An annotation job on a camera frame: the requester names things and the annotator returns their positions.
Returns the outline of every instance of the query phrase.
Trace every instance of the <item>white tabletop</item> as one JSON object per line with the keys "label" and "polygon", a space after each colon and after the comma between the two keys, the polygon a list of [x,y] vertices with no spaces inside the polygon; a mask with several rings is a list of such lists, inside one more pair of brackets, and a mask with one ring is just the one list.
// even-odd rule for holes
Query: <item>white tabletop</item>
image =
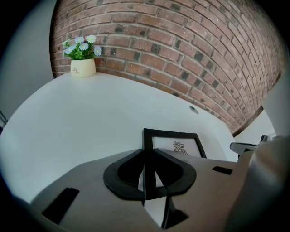
{"label": "white tabletop", "polygon": [[1,172],[11,192],[31,200],[75,166],[142,148],[144,128],[197,133],[209,159],[237,161],[227,126],[178,97],[132,80],[69,73],[28,98],[0,136]]}

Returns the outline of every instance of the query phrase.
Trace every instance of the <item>brick wall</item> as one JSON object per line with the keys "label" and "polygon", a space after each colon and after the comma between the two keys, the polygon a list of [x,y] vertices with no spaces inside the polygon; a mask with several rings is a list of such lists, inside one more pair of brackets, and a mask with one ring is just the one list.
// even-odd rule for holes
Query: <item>brick wall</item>
{"label": "brick wall", "polygon": [[250,0],[60,0],[51,32],[55,77],[70,71],[62,41],[97,35],[99,72],[191,102],[235,132],[287,63],[279,32]]}

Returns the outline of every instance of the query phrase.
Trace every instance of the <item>potted plant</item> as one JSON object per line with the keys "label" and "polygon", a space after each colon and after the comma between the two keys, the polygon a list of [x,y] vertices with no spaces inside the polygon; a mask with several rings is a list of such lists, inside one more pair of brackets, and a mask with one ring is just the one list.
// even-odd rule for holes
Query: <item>potted plant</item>
{"label": "potted plant", "polygon": [[72,59],[71,75],[73,77],[89,77],[96,73],[94,58],[102,54],[101,47],[94,46],[96,37],[89,35],[77,37],[74,45],[69,44],[69,39],[63,42],[64,56]]}

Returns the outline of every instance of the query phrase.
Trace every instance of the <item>bird logo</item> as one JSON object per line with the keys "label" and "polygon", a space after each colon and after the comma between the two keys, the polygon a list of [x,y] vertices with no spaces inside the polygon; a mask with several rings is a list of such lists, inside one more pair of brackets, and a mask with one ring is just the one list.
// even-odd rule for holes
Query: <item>bird logo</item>
{"label": "bird logo", "polygon": [[174,151],[187,155],[186,150],[184,149],[184,144],[174,141],[173,142]]}

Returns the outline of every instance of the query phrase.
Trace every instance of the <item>white flower pot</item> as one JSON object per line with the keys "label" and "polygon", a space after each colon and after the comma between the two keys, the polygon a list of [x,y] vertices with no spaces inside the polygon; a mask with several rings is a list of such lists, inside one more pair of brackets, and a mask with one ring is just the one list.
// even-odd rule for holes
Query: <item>white flower pot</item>
{"label": "white flower pot", "polygon": [[94,59],[72,60],[71,75],[73,77],[89,77],[96,73]]}

